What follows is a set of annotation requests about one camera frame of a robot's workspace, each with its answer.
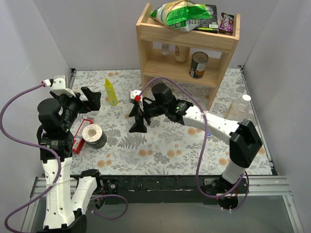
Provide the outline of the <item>clear square juice bottle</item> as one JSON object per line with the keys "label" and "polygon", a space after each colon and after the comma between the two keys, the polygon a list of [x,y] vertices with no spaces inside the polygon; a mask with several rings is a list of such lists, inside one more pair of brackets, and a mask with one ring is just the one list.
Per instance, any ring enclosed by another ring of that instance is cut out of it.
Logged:
{"label": "clear square juice bottle", "polygon": [[241,102],[241,97],[234,99],[229,106],[225,119],[242,122],[247,118],[250,109],[250,102]]}

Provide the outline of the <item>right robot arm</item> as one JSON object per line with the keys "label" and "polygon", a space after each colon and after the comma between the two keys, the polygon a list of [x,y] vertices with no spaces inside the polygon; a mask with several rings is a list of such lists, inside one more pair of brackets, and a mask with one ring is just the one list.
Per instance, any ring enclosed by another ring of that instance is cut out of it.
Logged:
{"label": "right robot arm", "polygon": [[165,115],[167,119],[181,125],[194,127],[210,133],[229,145],[230,161],[219,178],[218,192],[225,195],[233,192],[247,168],[250,167],[262,140],[252,121],[241,122],[224,119],[204,112],[199,105],[186,100],[177,99],[171,89],[164,83],[152,88],[154,99],[143,97],[142,91],[129,93],[129,101],[133,108],[129,114],[135,122],[130,133],[146,133],[151,118]]}

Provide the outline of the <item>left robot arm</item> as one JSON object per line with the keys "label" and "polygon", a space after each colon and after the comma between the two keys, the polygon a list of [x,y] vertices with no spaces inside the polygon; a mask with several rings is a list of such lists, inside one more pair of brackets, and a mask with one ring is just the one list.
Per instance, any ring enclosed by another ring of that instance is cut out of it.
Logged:
{"label": "left robot arm", "polygon": [[103,190],[103,181],[96,169],[84,171],[77,182],[74,194],[70,192],[70,168],[74,136],[70,129],[78,114],[99,110],[100,92],[88,87],[80,93],[55,94],[43,100],[37,107],[41,123],[37,131],[40,160],[44,169],[46,187],[46,213],[42,232],[86,232],[86,209],[92,194]]}

